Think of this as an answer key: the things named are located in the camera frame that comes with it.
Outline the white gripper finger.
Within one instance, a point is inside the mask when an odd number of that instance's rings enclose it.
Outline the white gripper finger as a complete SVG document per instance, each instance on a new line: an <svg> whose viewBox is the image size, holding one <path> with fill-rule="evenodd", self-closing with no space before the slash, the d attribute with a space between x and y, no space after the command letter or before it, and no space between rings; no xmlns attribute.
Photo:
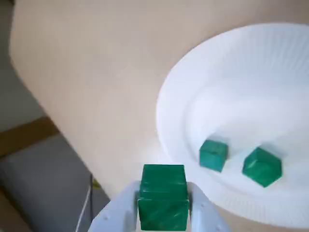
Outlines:
<svg viewBox="0 0 309 232"><path fill-rule="evenodd" d="M229 232L228 224L197 184L187 183L192 232Z"/></svg>
<svg viewBox="0 0 309 232"><path fill-rule="evenodd" d="M90 232L134 232L137 227L140 181L129 184L93 219Z"/></svg>

